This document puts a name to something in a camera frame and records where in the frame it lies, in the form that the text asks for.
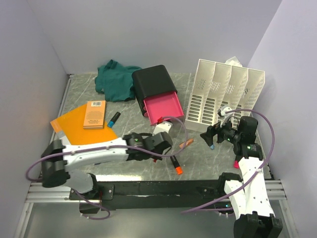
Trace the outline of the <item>salmon clear highlighter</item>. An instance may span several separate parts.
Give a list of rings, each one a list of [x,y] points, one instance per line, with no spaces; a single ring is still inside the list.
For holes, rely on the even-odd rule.
[[[179,145],[179,148],[180,148],[180,149],[186,148],[187,146],[191,145],[193,142],[194,142],[194,139],[193,139],[193,138],[188,139],[188,140],[186,140],[185,142],[182,142],[182,143]]]

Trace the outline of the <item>black drawer organizer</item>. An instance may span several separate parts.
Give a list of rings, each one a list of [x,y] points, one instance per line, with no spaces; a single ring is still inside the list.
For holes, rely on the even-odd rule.
[[[146,116],[144,99],[177,89],[164,65],[136,70],[132,73],[133,87],[142,116]]]

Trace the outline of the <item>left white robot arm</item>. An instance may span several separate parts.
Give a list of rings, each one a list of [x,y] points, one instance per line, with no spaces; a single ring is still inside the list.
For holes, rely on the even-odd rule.
[[[64,146],[61,140],[56,140],[42,154],[43,157],[50,156],[41,162],[42,186],[52,188],[65,185],[87,199],[94,199],[99,193],[96,177],[80,171],[80,167],[149,158],[158,160],[164,150],[172,145],[167,132],[147,137],[131,133],[112,141],[88,145]]]

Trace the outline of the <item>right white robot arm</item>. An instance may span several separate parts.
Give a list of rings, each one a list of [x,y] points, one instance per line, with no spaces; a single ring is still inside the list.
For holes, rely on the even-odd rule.
[[[275,217],[268,199],[261,167],[264,156],[255,142],[257,127],[255,118],[243,116],[237,128],[228,119],[209,126],[201,134],[210,147],[215,136],[218,143],[233,144],[235,163],[241,174],[223,173],[218,179],[217,192],[221,197],[229,197],[236,216],[233,228],[236,238],[277,238],[283,229],[282,220]]]

